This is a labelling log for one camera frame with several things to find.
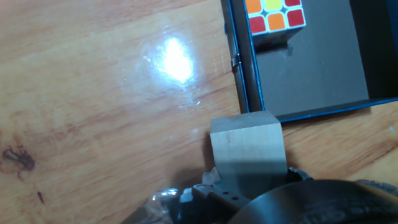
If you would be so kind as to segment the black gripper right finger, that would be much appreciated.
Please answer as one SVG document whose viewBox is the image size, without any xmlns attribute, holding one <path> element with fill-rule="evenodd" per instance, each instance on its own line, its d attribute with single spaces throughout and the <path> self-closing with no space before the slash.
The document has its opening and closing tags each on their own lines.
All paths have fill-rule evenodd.
<svg viewBox="0 0 398 224">
<path fill-rule="evenodd" d="M 289 167 L 285 176 L 285 184 L 291 184 L 294 182 L 303 182 L 306 180 L 312 180 L 305 171 Z"/>
</svg>

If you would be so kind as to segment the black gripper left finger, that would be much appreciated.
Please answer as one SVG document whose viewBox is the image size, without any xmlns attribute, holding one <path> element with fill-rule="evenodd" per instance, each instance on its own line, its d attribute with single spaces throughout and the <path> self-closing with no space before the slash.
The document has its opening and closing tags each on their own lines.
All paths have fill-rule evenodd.
<svg viewBox="0 0 398 224">
<path fill-rule="evenodd" d="M 249 203 L 248 198 L 224 187 L 216 167 L 203 173 L 201 180 L 180 196 L 180 204 L 190 211 L 211 216 L 235 214 Z"/>
</svg>

